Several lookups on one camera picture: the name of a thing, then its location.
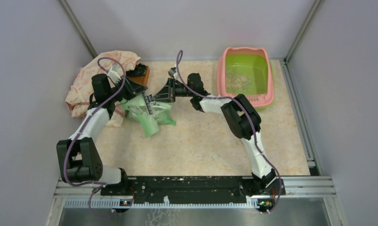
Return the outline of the green cat litter bag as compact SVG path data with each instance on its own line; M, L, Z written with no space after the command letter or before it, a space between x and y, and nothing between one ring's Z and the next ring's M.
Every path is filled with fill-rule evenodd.
M170 115L170 110L172 109L171 105L151 99L150 101L154 111L153 116L148 114L143 99L143 93L131 100L121 101L121 105L126 112L126 118L140 122L146 137L151 137L157 133L159 131L159 125L176 125L175 120L173 120Z

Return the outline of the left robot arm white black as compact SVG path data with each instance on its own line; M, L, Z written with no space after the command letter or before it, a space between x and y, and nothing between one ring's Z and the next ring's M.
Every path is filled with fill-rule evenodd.
M111 119L116 102L132 100L145 93L147 86L138 84L128 77L112 76L102 73L92 77L93 94L90 96L86 117L79 128L65 140L58 141L56 152L61 179L71 186L86 184L112 185L119 195L130 189L130 181L121 168L107 167L102 163L96 148L101 131Z

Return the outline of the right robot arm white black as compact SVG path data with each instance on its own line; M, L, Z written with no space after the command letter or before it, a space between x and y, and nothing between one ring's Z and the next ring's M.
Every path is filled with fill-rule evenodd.
M187 82L174 76L167 79L164 87L151 100L174 103L177 97L190 97L193 108L204 113L224 116L230 131L242 141L248 154L253 184L260 194L272 187L283 188L283 181L276 167L267 159L261 142L261 117L249 100L239 94L236 97L214 96L206 91L198 73L188 75Z

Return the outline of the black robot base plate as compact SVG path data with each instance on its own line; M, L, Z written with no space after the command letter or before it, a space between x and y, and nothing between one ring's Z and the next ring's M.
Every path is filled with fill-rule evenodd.
M244 204L248 196L285 195L275 179L261 188L252 176L136 176L101 189L102 196L132 196L134 204Z

